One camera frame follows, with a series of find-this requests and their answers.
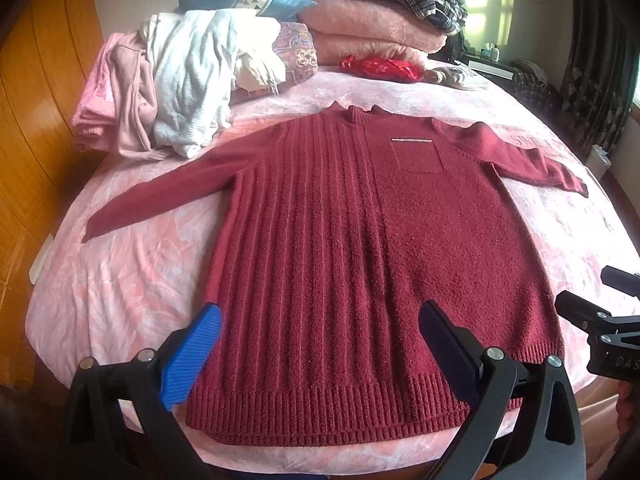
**white bottle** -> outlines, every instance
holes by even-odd
[[[490,59],[491,61],[496,63],[500,61],[500,50],[498,49],[497,45],[494,45],[494,47],[491,49]]]

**floral patterned pillow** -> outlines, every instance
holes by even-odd
[[[283,93],[295,85],[305,82],[318,71],[318,56],[308,28],[304,23],[281,23],[280,34],[273,43],[273,51],[287,69],[287,80],[278,85],[278,93]],[[249,99],[271,95],[270,88],[248,92],[238,88],[231,92],[230,104],[238,104]]]

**sweater collar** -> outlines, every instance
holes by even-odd
[[[366,112],[362,108],[354,105],[350,105],[349,108],[343,108],[338,101],[334,101],[334,104],[329,106],[325,111],[353,124],[371,123],[393,115],[378,105],[373,105],[371,110]]]

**red plastic bag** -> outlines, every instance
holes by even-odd
[[[367,57],[356,59],[351,54],[340,62],[344,72],[348,72],[367,79],[382,79],[397,83],[415,83],[422,81],[422,70],[408,61],[385,59],[383,57]]]

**nightstand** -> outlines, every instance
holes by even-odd
[[[470,56],[469,54],[462,56],[460,61],[489,81],[496,83],[505,92],[513,94],[515,88],[513,81],[515,70],[513,67],[490,61],[484,57]]]

